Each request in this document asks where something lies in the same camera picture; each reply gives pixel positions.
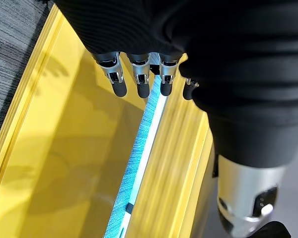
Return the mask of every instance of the black rubber tip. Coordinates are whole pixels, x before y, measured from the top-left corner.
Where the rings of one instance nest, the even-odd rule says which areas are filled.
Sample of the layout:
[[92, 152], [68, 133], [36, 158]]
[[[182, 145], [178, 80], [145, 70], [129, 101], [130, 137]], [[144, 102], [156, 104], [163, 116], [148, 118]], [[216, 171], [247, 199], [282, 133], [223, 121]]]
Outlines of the black rubber tip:
[[164, 96], [169, 96], [172, 91], [172, 84], [169, 84], [168, 82], [166, 83], [161, 83], [160, 84], [160, 92]]
[[149, 89], [149, 84], [137, 84], [137, 91], [138, 91], [138, 95], [141, 98], [147, 98], [149, 96], [150, 93], [150, 89]]
[[188, 85], [186, 82], [184, 83], [183, 87], [183, 98], [185, 100], [191, 100], [192, 99], [192, 92], [195, 89], [195, 86], [193, 83]]
[[115, 82], [112, 84], [114, 93], [117, 97], [124, 97], [127, 94], [127, 87], [125, 81], [122, 83]]

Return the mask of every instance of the blue-gray fabric strip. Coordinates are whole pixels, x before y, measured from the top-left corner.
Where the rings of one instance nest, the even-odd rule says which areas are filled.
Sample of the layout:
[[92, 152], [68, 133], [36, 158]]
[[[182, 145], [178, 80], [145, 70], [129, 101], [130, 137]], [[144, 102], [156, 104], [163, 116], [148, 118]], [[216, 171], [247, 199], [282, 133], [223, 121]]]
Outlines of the blue-gray fabric strip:
[[111, 213], [109, 223], [105, 232], [105, 238], [116, 238], [126, 212], [131, 191], [135, 182], [136, 173], [142, 157], [145, 143], [148, 137], [149, 128], [153, 114], [160, 95], [160, 77], [156, 76], [151, 93], [148, 98], [147, 106], [139, 126], [134, 146], [130, 155], [126, 171], [120, 185], [117, 198]]

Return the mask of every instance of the yellow panel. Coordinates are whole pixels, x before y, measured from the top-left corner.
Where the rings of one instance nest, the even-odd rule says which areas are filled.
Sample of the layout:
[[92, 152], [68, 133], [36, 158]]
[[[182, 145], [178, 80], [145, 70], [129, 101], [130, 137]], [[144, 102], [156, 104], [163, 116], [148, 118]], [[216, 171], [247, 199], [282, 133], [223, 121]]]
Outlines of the yellow panel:
[[0, 238], [103, 236], [146, 105], [125, 60], [122, 99], [52, 9], [0, 132]]
[[192, 101], [182, 98], [183, 85], [184, 78], [178, 72], [151, 150], [127, 238], [190, 237], [202, 181], [212, 177], [210, 172], [205, 174], [212, 147], [207, 115]]

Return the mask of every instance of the metal joint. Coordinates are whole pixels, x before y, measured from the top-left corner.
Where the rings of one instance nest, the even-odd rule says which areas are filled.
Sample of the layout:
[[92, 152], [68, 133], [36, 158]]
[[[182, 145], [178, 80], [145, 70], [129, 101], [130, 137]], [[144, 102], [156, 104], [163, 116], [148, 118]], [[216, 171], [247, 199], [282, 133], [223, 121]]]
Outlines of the metal joint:
[[149, 72], [150, 72], [150, 64], [149, 60], [147, 60], [144, 64], [134, 64], [131, 63], [134, 70], [134, 77], [136, 79], [137, 84], [140, 84], [139, 76], [144, 75], [145, 81], [144, 84], [149, 83]]
[[119, 83], [122, 83], [124, 81], [123, 69], [120, 64], [118, 52], [116, 53], [115, 57], [116, 63], [112, 67], [104, 67], [99, 65], [103, 69], [105, 76], [109, 79], [111, 84], [114, 84], [115, 82], [117, 82], [117, 80]]

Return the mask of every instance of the white light strip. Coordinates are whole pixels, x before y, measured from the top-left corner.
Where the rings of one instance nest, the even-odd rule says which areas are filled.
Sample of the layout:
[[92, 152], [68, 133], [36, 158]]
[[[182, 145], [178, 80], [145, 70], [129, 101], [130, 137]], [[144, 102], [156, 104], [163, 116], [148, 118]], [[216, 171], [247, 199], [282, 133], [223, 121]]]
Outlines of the white light strip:
[[[160, 119], [161, 119], [161, 116], [163, 113], [163, 109], [164, 109], [166, 100], [167, 100], [167, 97], [165, 97], [161, 94], [159, 95], [157, 105], [156, 105], [155, 111], [153, 113], [153, 118], [152, 118], [152, 122], [151, 122], [151, 125], [149, 128], [147, 140], [145, 142], [144, 151], [143, 151], [143, 154], [140, 159], [140, 163], [139, 163], [138, 170], [136, 173], [133, 189], [131, 191], [131, 195], [130, 195], [130, 199], [129, 199], [129, 203], [131, 203], [133, 205], [136, 202], [136, 198], [137, 198], [137, 195], [138, 195], [138, 192], [140, 189], [140, 184], [144, 177], [148, 158], [149, 158], [149, 155], [150, 155], [150, 152], [152, 149], [153, 141], [154, 141], [155, 134], [157, 132], [157, 129], [158, 129], [158, 126], [160, 123]], [[120, 230], [119, 230], [117, 238], [125, 237], [127, 227], [128, 227], [129, 221], [130, 221], [130, 217], [131, 217], [131, 215], [128, 212], [125, 212], [123, 222], [120, 226]]]

